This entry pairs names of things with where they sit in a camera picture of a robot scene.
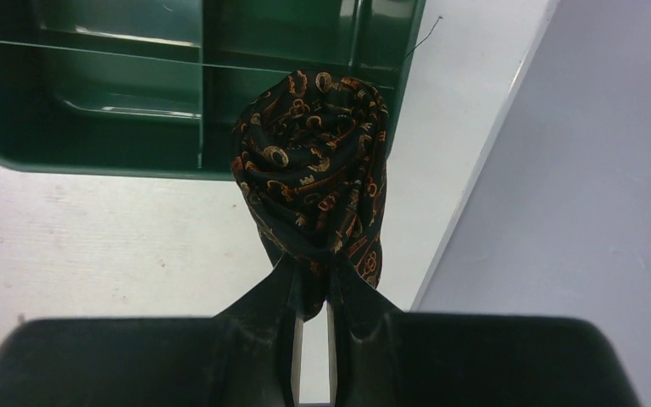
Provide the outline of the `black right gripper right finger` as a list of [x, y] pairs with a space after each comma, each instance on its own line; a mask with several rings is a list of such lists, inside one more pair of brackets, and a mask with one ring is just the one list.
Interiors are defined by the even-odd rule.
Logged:
[[637, 406], [607, 337], [564, 317], [404, 312], [350, 265], [328, 288], [335, 406]]

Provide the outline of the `dark patterned necktie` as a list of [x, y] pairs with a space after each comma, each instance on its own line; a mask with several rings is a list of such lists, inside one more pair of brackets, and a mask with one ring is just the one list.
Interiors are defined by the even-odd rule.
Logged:
[[260, 93], [231, 131], [231, 171], [272, 263], [303, 272], [305, 320], [326, 301], [331, 267], [381, 279], [389, 111], [368, 81], [295, 70]]

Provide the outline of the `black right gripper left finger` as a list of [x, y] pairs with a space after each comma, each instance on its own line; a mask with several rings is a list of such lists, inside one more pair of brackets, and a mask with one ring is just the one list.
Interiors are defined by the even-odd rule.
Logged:
[[0, 345], [0, 406], [295, 406], [300, 298], [284, 256], [213, 317], [28, 321]]

